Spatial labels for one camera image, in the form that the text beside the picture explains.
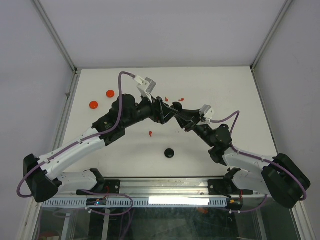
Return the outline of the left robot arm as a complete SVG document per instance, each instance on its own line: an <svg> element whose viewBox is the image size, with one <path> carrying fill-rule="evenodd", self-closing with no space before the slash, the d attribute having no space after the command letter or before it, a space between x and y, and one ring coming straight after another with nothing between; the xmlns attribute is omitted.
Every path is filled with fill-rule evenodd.
<svg viewBox="0 0 320 240"><path fill-rule="evenodd" d="M23 181L31 192L30 196L37 203L43 203L62 192L102 193L105 179L96 168L83 172L65 170L124 137L127 128L147 119L164 125L178 113L161 97L143 96L137 103L132 95L122 94L112 103L109 112L77 139L40 157L29 154L23 159Z"/></svg>

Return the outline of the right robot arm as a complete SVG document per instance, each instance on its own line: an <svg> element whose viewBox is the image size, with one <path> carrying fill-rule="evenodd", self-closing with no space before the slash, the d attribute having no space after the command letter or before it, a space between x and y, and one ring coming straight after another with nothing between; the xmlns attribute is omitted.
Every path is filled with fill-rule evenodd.
<svg viewBox="0 0 320 240"><path fill-rule="evenodd" d="M235 125L228 126L226 121L238 119L239 115L236 111L222 120L215 120L213 110L205 105L200 110L182 109L175 119L183 130L194 132L210 146L208 153L215 163L231 167L223 178L226 192L250 190L272 197L287 209L306 200L311 182L289 156L284 153L265 156L234 146Z"/></svg>

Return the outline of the black case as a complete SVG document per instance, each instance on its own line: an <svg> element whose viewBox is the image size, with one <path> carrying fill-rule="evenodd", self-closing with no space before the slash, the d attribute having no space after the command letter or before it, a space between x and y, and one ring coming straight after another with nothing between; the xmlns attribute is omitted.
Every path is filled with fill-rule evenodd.
<svg viewBox="0 0 320 240"><path fill-rule="evenodd" d="M166 158L171 159L171 158L174 157L175 151L174 151L172 148L167 148L167 149L164 151L164 155L165 155Z"/></svg>
<svg viewBox="0 0 320 240"><path fill-rule="evenodd" d="M175 110L175 116L179 115L183 110L183 106L180 102L173 102L170 107Z"/></svg>

